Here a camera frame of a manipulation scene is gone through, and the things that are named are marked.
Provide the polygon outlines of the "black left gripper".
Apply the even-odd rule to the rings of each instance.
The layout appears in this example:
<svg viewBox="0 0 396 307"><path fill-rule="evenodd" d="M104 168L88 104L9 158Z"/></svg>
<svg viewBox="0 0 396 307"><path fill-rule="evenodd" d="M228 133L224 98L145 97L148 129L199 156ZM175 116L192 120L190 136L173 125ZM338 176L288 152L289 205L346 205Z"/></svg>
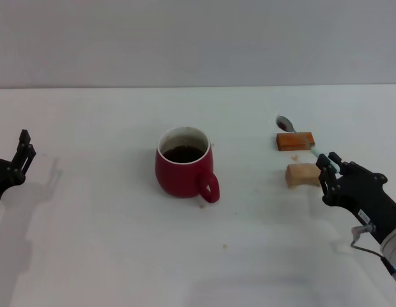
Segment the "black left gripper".
<svg viewBox="0 0 396 307"><path fill-rule="evenodd" d="M25 182L25 174L35 155L36 151L31 144L29 132L22 129L17 151L12 161L0 159L0 200L7 189Z"/></svg>

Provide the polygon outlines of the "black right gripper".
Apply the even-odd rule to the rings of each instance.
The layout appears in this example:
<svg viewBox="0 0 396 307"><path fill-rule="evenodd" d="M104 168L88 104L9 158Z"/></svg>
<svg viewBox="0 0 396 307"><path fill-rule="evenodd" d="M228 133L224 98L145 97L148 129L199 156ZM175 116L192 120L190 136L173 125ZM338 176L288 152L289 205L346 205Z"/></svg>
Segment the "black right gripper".
<svg viewBox="0 0 396 307"><path fill-rule="evenodd" d="M380 173L357 171L360 166L346 162L335 152L319 155L319 182L323 202L349 211L362 225L373 224L373 238L382 244L396 229L396 203L384 192Z"/></svg>

